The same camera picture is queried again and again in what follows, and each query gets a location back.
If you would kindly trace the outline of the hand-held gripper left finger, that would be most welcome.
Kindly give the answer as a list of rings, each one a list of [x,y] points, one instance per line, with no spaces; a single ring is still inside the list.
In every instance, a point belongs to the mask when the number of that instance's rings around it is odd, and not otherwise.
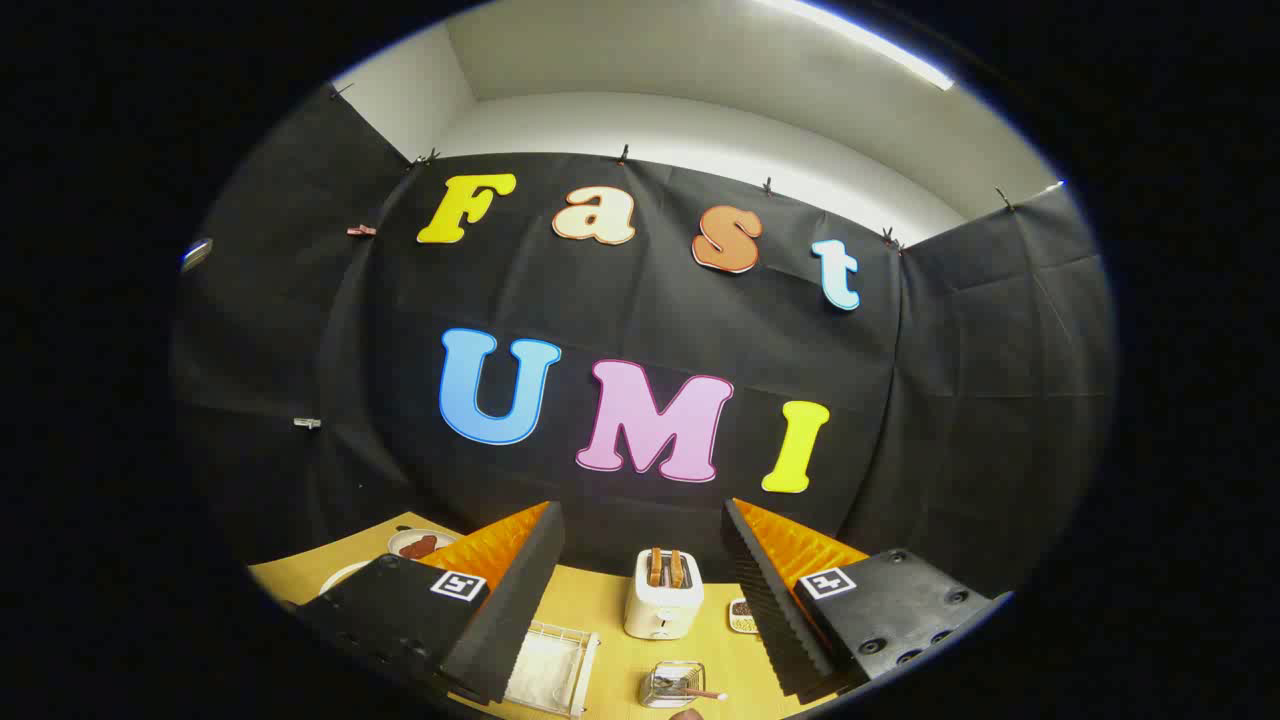
[[[384,553],[302,603],[315,635],[415,694],[500,701],[564,547],[545,501],[421,559]]]

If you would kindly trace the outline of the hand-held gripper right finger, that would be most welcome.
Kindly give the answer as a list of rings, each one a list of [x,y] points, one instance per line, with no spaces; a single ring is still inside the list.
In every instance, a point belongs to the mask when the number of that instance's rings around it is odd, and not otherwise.
[[[722,537],[786,696],[861,694],[910,673],[1010,601],[911,550],[863,553],[740,498]]]

